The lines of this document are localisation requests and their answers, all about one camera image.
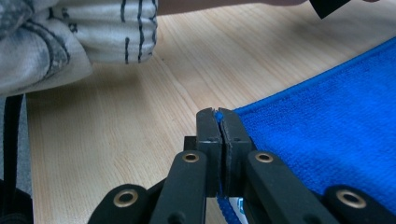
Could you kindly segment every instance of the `white patterned cloth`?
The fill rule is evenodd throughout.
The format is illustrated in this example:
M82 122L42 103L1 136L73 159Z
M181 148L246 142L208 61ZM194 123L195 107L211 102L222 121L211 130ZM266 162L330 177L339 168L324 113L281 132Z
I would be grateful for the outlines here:
M74 82L95 62L147 60L157 6L157 0L1 0L0 96Z

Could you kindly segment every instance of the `wood grain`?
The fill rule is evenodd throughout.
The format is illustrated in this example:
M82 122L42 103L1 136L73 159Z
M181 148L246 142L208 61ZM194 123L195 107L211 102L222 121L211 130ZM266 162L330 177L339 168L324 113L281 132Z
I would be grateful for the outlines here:
M28 95L35 223L86 223L124 183L166 177L195 114L282 91L396 36L396 3L352 1L321 21L309 3L159 18L141 64L95 64L79 82ZM225 223L209 200L207 223Z

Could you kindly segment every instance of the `blue towel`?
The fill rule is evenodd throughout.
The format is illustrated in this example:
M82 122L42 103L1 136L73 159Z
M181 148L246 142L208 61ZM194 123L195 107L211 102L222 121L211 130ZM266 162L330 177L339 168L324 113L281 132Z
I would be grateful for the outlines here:
M396 37L235 112L309 189L349 185L396 214Z

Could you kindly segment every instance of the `wooden table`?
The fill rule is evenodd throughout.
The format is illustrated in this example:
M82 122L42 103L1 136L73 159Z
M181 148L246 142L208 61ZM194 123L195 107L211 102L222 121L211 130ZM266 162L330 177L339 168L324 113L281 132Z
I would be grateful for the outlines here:
M95 64L79 82L28 95L35 223L86 223L113 188L166 177L195 114L282 91L396 36L396 2L352 1L321 21L243 5L159 18L152 59ZM207 223L224 223L209 200Z

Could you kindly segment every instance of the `black cable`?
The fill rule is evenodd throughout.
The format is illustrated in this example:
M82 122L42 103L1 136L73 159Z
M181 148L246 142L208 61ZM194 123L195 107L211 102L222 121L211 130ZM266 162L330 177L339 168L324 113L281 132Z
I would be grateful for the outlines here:
M2 216L12 211L17 187L18 128L23 95L8 96L4 108L4 188Z

